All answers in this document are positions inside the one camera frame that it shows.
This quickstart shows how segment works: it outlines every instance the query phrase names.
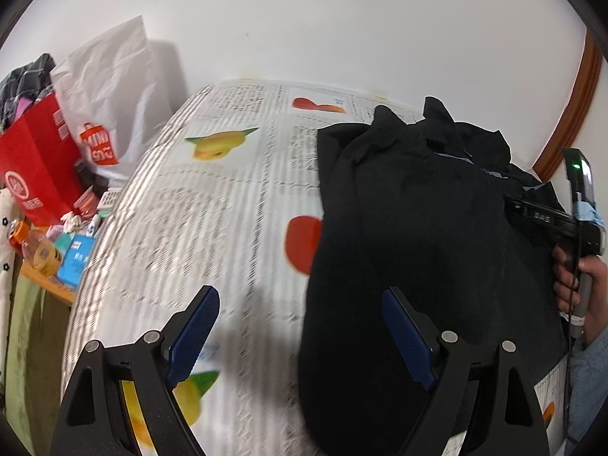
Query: blue box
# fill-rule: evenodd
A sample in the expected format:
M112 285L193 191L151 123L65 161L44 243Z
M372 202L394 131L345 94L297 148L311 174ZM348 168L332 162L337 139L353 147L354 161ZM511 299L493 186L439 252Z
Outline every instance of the blue box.
M63 256L62 266L57 277L70 288L78 288L80 277L89 262L90 251L93 250L95 239L82 234L74 235L72 243Z

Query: yellow fruit illustration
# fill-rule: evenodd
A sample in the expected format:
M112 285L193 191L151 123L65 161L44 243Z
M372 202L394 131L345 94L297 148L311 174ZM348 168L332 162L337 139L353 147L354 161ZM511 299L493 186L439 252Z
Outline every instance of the yellow fruit illustration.
M214 385L219 375L217 370L194 374L175 386L173 395L188 425L192 425L198 420L201 415L200 399ZM135 384L130 380L123 380L122 389L136 439L140 444L153 446L144 421L144 414L139 406Z
M225 157L230 150L245 142L245 138L257 128L231 130L213 133L205 137L187 137L184 140L195 145L194 158L199 161L213 161Z

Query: orange logo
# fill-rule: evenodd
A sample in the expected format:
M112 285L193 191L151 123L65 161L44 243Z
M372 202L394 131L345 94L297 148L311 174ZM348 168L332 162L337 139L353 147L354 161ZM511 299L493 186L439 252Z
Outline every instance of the orange logo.
M110 134L103 125L84 124L84 132L80 134L82 141L89 146L90 158L98 166L117 165Z

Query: light blue fabric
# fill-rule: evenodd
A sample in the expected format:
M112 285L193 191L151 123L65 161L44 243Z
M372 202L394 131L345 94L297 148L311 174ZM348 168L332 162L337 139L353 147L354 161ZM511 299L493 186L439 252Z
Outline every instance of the light blue fabric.
M540 185L535 185L534 187L524 187L524 190L527 192L528 190L538 190L539 188L542 188L546 185L546 183L544 184L540 184Z
M568 434L580 441L608 397L608 326L587 348L582 339L576 341L571 368ZM566 454L573 449L572 443L566 443Z
M604 220L600 217L597 209L589 202L575 202L572 204L572 215L579 221L593 221L600 226L604 226Z
M467 159L466 157L456 157L456 156L453 156L453 155L451 155L451 154L445 154L445 153L443 153L443 152L435 152L435 154L436 154L437 156L451 157L452 159L459 159L459 160L461 160L461 161L466 161L466 162L467 162L467 163L469 163L469 164L472 164L472 165L474 165L474 166L477 166L477 165L476 165L476 164L475 164L473 161L471 161L470 159ZM500 173L496 173L495 171L488 171L487 169L483 169L483 170L484 170L486 173L488 173L488 174L490 174L490 175L492 175L492 176L495 176L495 177L497 177L497 178L504 178L504 179L507 179L507 178L508 178L508 177L506 177L506 176L501 175Z

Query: blue sleeve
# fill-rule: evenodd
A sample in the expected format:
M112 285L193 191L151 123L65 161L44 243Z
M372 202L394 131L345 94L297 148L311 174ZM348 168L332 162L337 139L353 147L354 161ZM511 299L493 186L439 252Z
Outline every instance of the blue sleeve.
M608 326L587 348L578 340L572 353L570 417L568 434L580 441L608 396ZM566 444L566 454L574 449Z

